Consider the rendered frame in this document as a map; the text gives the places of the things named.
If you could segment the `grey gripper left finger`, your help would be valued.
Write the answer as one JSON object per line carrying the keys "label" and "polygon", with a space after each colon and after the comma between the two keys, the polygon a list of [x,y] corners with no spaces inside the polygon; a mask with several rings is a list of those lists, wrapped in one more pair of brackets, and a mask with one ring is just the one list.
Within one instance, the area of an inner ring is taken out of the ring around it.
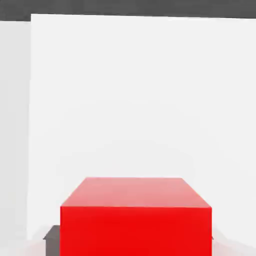
{"label": "grey gripper left finger", "polygon": [[60,256],[60,226],[42,229],[21,249],[20,256]]}

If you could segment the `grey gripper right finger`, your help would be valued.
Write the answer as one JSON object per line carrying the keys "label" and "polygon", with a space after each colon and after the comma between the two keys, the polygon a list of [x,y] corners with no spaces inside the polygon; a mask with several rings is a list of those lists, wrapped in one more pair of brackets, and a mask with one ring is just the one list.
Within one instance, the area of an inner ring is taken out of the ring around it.
{"label": "grey gripper right finger", "polygon": [[253,256],[253,247],[228,239],[218,229],[212,230],[212,256]]}

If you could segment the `small red cube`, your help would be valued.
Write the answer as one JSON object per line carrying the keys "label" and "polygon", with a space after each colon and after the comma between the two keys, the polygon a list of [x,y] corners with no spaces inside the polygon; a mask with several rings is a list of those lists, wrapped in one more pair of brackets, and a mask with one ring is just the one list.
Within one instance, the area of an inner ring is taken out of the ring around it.
{"label": "small red cube", "polygon": [[87,177],[60,207],[60,256],[212,256],[212,207],[182,178]]}

